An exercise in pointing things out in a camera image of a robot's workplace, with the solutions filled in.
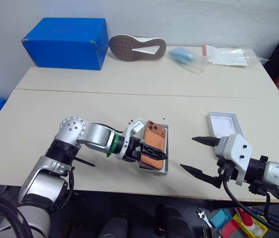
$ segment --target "orange phone case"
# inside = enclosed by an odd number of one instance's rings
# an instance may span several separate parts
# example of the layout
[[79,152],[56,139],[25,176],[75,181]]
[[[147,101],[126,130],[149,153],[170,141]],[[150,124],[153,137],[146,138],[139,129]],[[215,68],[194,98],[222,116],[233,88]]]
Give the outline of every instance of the orange phone case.
[[[159,124],[156,124],[150,120],[147,121],[144,134],[145,143],[165,151],[165,139],[166,130]],[[164,165],[163,160],[154,160],[144,155],[140,157],[140,161],[156,170],[161,170]]]

